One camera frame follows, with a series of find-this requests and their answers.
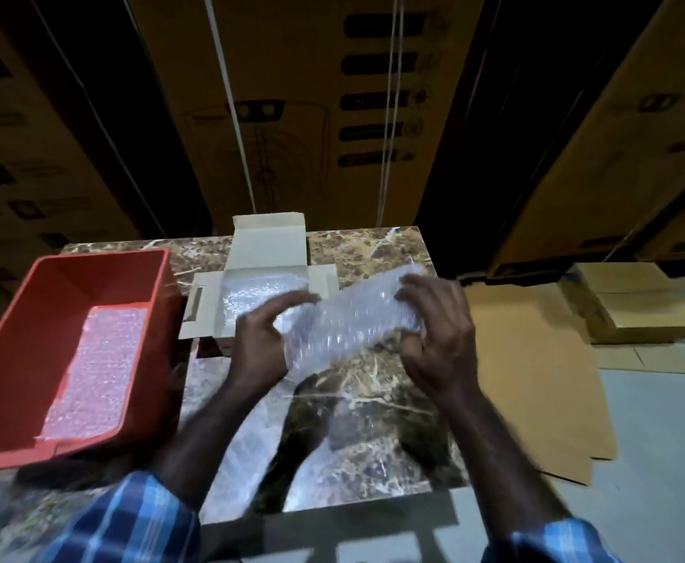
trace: brown marble surface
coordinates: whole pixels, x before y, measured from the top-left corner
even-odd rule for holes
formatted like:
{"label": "brown marble surface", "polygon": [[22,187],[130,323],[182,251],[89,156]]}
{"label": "brown marble surface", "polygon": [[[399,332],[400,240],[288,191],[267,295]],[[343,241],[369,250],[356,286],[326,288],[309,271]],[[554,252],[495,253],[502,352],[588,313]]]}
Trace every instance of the brown marble surface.
{"label": "brown marble surface", "polygon": [[[336,264],[340,287],[411,262],[433,273],[416,227],[307,235],[311,264]],[[168,248],[186,293],[194,273],[223,268],[230,245],[231,237],[181,238],[69,245],[64,252]],[[219,387],[228,365],[223,357],[197,359],[197,343],[192,345],[181,422]],[[28,550],[52,537],[132,466],[126,456],[106,463],[66,463],[56,485],[47,471],[34,479],[32,473],[0,472],[0,552]],[[70,470],[78,471],[78,478],[70,478]],[[405,375],[391,339],[298,386],[289,380],[278,384],[228,448],[201,519],[233,520],[465,482],[446,425]]]}

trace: red tray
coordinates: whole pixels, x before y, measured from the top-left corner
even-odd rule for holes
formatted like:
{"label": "red tray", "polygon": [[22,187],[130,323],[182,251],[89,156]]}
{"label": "red tray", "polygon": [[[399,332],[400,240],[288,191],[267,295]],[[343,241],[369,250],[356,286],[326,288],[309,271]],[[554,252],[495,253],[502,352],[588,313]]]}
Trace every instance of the red tray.
{"label": "red tray", "polygon": [[[167,249],[38,259],[0,321],[0,469],[147,438],[169,397],[182,298]],[[119,425],[94,438],[39,441],[93,306],[148,308]]]}

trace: open box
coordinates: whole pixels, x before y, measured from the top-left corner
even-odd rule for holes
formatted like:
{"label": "open box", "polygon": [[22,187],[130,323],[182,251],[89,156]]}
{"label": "open box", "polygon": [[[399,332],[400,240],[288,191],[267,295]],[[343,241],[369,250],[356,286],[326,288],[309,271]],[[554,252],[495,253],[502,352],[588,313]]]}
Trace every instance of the open box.
{"label": "open box", "polygon": [[[303,213],[237,215],[233,222],[225,270],[195,274],[179,334],[180,339],[213,337],[226,356],[233,345],[237,315],[252,306],[249,297],[257,305],[285,290],[308,289],[321,298],[339,290],[334,264],[307,264]],[[235,304],[237,297],[244,303]],[[290,324],[285,315],[275,321],[281,332]]]}
{"label": "open box", "polygon": [[[166,249],[38,259],[0,320],[0,468],[152,435],[169,397],[183,297]],[[90,438],[38,440],[63,391],[90,309],[147,309],[118,426]]]}

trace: forearm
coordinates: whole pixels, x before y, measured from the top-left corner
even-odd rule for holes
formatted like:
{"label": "forearm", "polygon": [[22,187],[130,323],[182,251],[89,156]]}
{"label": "forearm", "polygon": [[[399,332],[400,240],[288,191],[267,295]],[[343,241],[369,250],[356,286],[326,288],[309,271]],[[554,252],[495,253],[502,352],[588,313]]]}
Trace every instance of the forearm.
{"label": "forearm", "polygon": [[225,450],[258,397],[231,382],[217,393],[158,455],[152,473],[192,510],[199,511],[215,479]]}
{"label": "forearm", "polygon": [[570,515],[482,393],[456,399],[445,413],[489,536],[542,529]]}

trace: blue checkered shirt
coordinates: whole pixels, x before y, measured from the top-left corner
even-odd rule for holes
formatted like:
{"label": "blue checkered shirt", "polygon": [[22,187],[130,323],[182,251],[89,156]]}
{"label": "blue checkered shirt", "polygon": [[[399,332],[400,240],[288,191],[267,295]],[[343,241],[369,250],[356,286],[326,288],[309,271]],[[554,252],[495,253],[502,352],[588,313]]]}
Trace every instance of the blue checkered shirt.
{"label": "blue checkered shirt", "polygon": [[[37,563],[196,563],[200,547],[197,514],[152,474],[131,473],[96,499],[39,552]],[[537,533],[515,532],[492,541],[483,563],[555,561],[617,563],[592,525],[571,518]]]}

